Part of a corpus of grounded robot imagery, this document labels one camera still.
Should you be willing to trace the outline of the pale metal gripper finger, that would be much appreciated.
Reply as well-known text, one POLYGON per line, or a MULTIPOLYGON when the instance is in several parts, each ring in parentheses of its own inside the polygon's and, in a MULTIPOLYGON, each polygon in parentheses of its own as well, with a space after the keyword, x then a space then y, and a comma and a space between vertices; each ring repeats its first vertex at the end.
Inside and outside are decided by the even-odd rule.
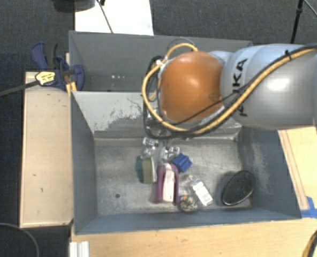
POLYGON ((171 162, 180 154, 177 146, 162 146, 159 151, 159 165, 171 162))
POLYGON ((152 138, 144 137, 142 145, 143 150, 141 153, 141 157, 147 158, 153 156, 153 154, 156 152, 159 147, 159 141, 152 138))

